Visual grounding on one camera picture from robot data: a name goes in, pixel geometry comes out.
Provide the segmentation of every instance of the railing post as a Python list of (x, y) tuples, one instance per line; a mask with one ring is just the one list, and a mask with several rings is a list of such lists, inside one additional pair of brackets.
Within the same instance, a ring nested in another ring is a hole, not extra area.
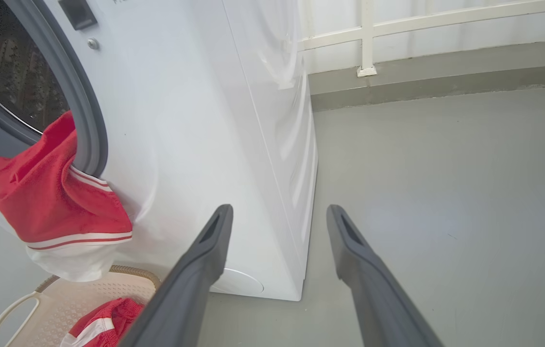
[(431, 14), (433, 14), (433, 0), (425, 0), (425, 15)]
[(362, 65), (358, 68), (358, 77), (376, 75), (373, 66), (373, 0), (360, 0), (360, 26)]

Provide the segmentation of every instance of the screw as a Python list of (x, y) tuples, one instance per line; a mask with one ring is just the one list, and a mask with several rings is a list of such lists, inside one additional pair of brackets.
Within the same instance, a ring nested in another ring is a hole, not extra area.
[(97, 50), (99, 49), (99, 42), (96, 41), (96, 38), (89, 38), (88, 41), (86, 41), (90, 49)]

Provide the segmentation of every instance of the white railing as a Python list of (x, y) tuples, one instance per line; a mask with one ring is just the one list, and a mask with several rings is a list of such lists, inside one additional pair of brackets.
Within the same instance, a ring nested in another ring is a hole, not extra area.
[(479, 20), (545, 13), (545, 0), (521, 0), (505, 4), (495, 4), (494, 0), (485, 0), (486, 6), (483, 7), (443, 13), (431, 13), (432, 4), (433, 0), (425, 0), (426, 15), (373, 24), (373, 0), (360, 0), (360, 27), (305, 38), (301, 41), (301, 49), (314, 49), (362, 40), (362, 65), (358, 69), (358, 77), (371, 76), (376, 74), (373, 66), (374, 37)]

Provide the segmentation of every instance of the wall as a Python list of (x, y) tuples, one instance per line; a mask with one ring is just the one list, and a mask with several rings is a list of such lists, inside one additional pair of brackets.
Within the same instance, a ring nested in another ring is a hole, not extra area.
[[(431, 13), (483, 6), (482, 0), (432, 0)], [(303, 37), (359, 27), (359, 0), (299, 0)], [(376, 0), (374, 23), (425, 14), (425, 0)], [(484, 20), (377, 37), (375, 62), (545, 41), (545, 13)], [(305, 52), (309, 73), (360, 65), (360, 41)]]

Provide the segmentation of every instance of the red garment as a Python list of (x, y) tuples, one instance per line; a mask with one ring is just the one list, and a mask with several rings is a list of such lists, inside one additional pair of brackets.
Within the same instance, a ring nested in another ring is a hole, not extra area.
[(104, 303), (80, 318), (60, 347), (115, 347), (142, 309), (142, 305), (129, 298)]
[(0, 211), (37, 264), (87, 281), (109, 270), (113, 250), (101, 246), (129, 241), (132, 225), (107, 182), (72, 167), (77, 146), (68, 111), (38, 143), (12, 160), (0, 158)]

